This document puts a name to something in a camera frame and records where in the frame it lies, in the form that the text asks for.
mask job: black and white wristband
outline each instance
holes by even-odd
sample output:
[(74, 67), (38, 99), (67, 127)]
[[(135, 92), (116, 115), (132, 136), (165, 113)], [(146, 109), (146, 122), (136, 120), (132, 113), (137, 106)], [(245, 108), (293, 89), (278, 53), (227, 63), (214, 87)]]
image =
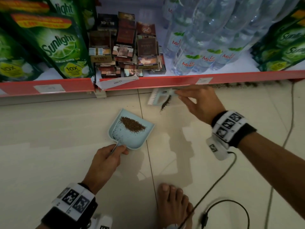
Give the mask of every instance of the black and white wristband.
[(238, 147), (239, 142), (257, 130), (247, 123), (247, 119), (236, 111), (223, 111), (212, 121), (212, 137), (207, 144), (217, 159), (228, 157), (229, 147)]
[(95, 196), (84, 184), (70, 183), (55, 200), (41, 222), (50, 229), (86, 227), (94, 214)]

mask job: hand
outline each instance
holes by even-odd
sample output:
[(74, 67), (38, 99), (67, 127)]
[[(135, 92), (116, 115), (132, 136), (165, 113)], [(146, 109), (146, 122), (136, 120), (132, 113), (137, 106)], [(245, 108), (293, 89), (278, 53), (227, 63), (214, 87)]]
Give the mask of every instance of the hand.
[(190, 85), (175, 93), (193, 115), (209, 125), (217, 114), (226, 110), (210, 86)]
[(82, 181), (82, 183), (89, 187), (94, 195), (96, 195), (97, 192), (106, 184), (115, 172), (116, 168), (120, 165), (120, 155), (128, 155), (129, 153), (126, 146), (121, 145), (116, 147), (113, 154), (110, 155), (110, 152), (114, 147), (115, 144), (97, 150), (88, 173)]

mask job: wire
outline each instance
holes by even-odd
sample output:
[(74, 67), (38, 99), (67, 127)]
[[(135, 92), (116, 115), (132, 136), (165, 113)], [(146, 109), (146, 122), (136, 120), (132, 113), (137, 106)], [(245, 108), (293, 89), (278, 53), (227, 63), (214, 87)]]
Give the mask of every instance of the wire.
[(230, 200), (230, 199), (224, 199), (224, 200), (221, 200), (221, 201), (218, 201), (218, 202), (214, 203), (213, 205), (211, 205), (211, 206), (208, 208), (208, 210), (206, 211), (206, 213), (205, 213), (205, 214), (203, 215), (203, 217), (202, 217), (201, 222), (204, 221), (204, 224), (201, 224), (201, 229), (203, 229), (203, 228), (207, 225), (208, 212), (209, 212), (214, 206), (216, 206), (217, 204), (222, 203), (222, 202), (234, 202), (234, 203), (240, 205), (240, 206), (244, 209), (244, 211), (246, 212), (246, 214), (247, 214), (247, 218), (248, 218), (248, 226), (247, 226), (247, 229), (250, 228), (250, 216), (249, 216), (249, 213), (247, 212), (246, 208), (245, 208), (242, 204), (240, 204), (239, 202), (236, 202), (236, 201)]
[[(291, 111), (292, 111), (292, 116), (291, 116), (290, 129), (289, 129), (287, 137), (286, 137), (286, 139), (283, 143), (283, 146), (282, 146), (283, 148), (286, 147), (286, 144), (287, 144), (287, 142), (290, 138), (290, 135), (292, 133), (292, 130), (294, 128), (294, 84), (295, 84), (295, 82), (293, 82), (292, 86), (291, 86)], [(264, 229), (268, 229), (269, 217), (270, 217), (270, 211), (271, 211), (271, 204), (272, 204), (272, 199), (273, 199), (273, 192), (274, 192), (274, 188), (271, 187), (269, 201), (268, 201), (268, 208), (267, 208), (267, 213), (266, 213), (266, 218), (265, 218)]]
[(211, 190), (215, 187), (215, 185), (229, 172), (229, 170), (232, 168), (232, 166), (235, 164), (237, 160), (237, 155), (234, 152), (228, 152), (228, 154), (234, 154), (234, 161), (231, 163), (231, 165), (228, 167), (228, 169), (224, 172), (224, 174), (211, 186), (211, 188), (206, 192), (206, 194), (199, 200), (199, 202), (194, 206), (193, 210), (189, 213), (189, 215), (185, 218), (185, 220), (180, 224), (178, 229), (181, 229), (185, 222), (189, 219), (189, 217), (193, 214), (195, 209), (199, 206), (199, 204), (204, 200), (204, 198), (208, 195), (208, 193), (211, 192)]

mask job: white tile floor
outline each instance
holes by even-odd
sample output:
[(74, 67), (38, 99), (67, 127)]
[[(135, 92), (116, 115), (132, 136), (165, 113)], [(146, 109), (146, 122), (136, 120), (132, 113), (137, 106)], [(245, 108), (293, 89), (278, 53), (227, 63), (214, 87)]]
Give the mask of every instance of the white tile floor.
[[(287, 144), (302, 158), (304, 87), (305, 81), (295, 85), (295, 128)], [(122, 157), (120, 167), (97, 195), (96, 212), (112, 215), (113, 229), (156, 228), (155, 189), (161, 182), (183, 188), (196, 204), (233, 157), (223, 162), (215, 159), (205, 144), (210, 127), (192, 116), (177, 98), (163, 111), (148, 106), (150, 91), (115, 91), (108, 93), (106, 99), (0, 107), (1, 227), (34, 228), (51, 200), (68, 183), (82, 180), (96, 150), (112, 143), (107, 131), (121, 108), (156, 126), (147, 145)], [(226, 108), (245, 115), (262, 135), (280, 145), (290, 127), (290, 91), (289, 82), (216, 89)], [(270, 185), (238, 150), (234, 151), (237, 163), (196, 210), (193, 228), (199, 228), (200, 213), (215, 199), (222, 198), (236, 200), (247, 208), (251, 228), (264, 227)], [(304, 226), (305, 221), (275, 192), (269, 229)], [(223, 203), (209, 214), (209, 228), (246, 228), (246, 215), (238, 205)]]

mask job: bare foot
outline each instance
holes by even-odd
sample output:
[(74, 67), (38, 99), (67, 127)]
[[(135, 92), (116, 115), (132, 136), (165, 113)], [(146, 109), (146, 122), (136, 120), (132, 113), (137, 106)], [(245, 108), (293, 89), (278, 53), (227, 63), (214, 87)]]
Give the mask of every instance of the bare foot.
[[(183, 190), (175, 186), (161, 184), (158, 187), (158, 215), (161, 228), (166, 228), (171, 224), (180, 224), (192, 211), (193, 205), (189, 203), (188, 196), (183, 194)], [(185, 229), (192, 229), (192, 217), (186, 221)]]

